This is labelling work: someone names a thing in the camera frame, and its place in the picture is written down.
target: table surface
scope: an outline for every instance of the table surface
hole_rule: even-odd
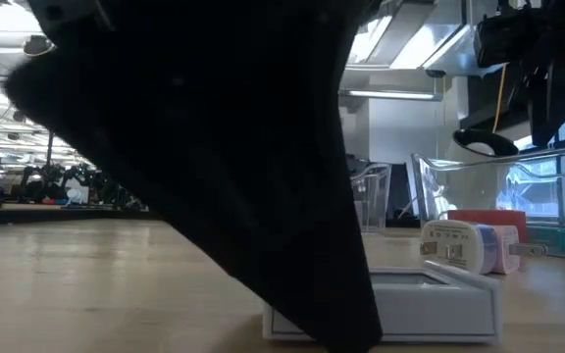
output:
[[[372,266],[415,266],[418,240],[366,236]],[[565,352],[565,260],[500,277],[497,346],[385,345],[373,352]],[[0,352],[323,352],[261,338],[262,304],[160,222],[0,226]]]

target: desk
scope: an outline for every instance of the desk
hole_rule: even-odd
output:
[[[417,240],[366,236],[373,266],[412,266]],[[565,352],[565,260],[502,277],[499,346],[389,345],[389,353]],[[161,222],[0,226],[0,352],[313,353],[261,338],[258,297]]]

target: wooden table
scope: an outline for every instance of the wooden table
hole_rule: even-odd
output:
[[[414,266],[417,240],[366,237],[373,266]],[[374,352],[565,352],[565,260],[502,277],[498,346]],[[0,226],[0,352],[322,352],[261,338],[258,297],[160,222]]]

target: red box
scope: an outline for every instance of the red box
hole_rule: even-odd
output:
[[[527,242],[527,214],[524,211],[455,210],[448,211],[448,219],[489,226],[516,226],[520,242]]]

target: clear plastic container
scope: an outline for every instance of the clear plastic container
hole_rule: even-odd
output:
[[[565,148],[461,164],[413,156],[422,222],[450,210],[520,210],[565,227]]]
[[[350,179],[361,232],[384,231],[390,177],[390,165],[373,164]]]

